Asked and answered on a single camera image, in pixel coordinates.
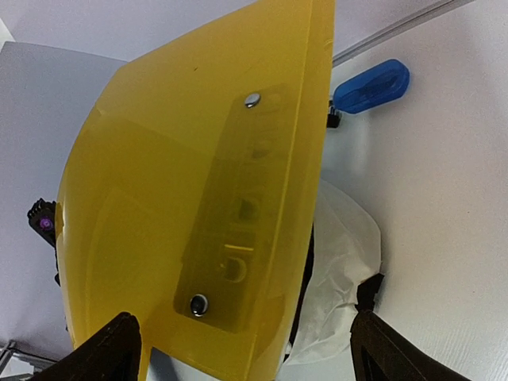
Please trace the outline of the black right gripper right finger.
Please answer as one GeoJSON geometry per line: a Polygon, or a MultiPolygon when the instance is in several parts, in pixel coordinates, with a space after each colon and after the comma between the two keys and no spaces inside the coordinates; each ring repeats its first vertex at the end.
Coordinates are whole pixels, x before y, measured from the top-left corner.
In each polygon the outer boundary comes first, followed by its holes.
{"type": "Polygon", "coordinates": [[[351,328],[357,380],[465,380],[427,356],[372,311],[359,312],[351,328]]]}

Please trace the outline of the yellow paper folder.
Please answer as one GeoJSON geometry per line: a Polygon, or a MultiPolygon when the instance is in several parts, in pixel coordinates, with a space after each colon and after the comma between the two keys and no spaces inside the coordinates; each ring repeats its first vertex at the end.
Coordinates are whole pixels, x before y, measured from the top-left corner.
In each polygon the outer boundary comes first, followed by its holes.
{"type": "Polygon", "coordinates": [[[257,1],[120,67],[56,207],[68,332],[121,312],[222,380],[273,380],[304,272],[325,139],[332,1],[257,1]]]}

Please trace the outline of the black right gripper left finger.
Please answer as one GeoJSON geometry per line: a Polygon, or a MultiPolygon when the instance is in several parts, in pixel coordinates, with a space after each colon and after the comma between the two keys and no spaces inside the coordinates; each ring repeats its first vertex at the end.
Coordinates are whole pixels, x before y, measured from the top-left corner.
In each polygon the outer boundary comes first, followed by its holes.
{"type": "Polygon", "coordinates": [[[140,357],[138,320],[122,312],[71,354],[33,378],[39,381],[137,380],[140,357]]]}

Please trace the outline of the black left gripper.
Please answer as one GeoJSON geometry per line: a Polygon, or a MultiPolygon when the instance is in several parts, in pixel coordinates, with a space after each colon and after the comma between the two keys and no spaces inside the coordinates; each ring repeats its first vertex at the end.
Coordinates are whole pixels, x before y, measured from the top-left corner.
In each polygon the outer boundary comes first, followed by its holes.
{"type": "Polygon", "coordinates": [[[43,198],[39,198],[35,201],[32,207],[27,212],[27,218],[29,226],[43,239],[45,240],[53,249],[55,253],[55,262],[56,262],[56,274],[54,276],[54,280],[58,287],[60,285],[60,272],[58,267],[57,260],[57,251],[56,251],[56,202],[48,202],[43,198]]]}

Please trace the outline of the cream white backpack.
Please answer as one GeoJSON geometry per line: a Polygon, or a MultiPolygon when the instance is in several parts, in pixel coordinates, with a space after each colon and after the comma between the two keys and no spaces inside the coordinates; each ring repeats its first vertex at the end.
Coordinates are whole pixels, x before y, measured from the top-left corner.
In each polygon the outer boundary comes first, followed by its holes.
{"type": "Polygon", "coordinates": [[[286,366],[321,362],[348,349],[353,320],[372,309],[383,278],[381,232],[373,217],[324,179],[317,192],[286,366]]]}

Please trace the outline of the blue pencil case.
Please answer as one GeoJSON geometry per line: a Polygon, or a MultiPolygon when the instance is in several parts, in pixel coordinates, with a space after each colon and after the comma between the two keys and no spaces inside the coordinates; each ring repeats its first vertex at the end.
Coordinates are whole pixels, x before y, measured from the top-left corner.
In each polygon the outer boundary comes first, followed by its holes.
{"type": "Polygon", "coordinates": [[[332,96],[333,107],[359,114],[400,99],[409,85],[409,68],[399,60],[386,60],[338,86],[332,96]]]}

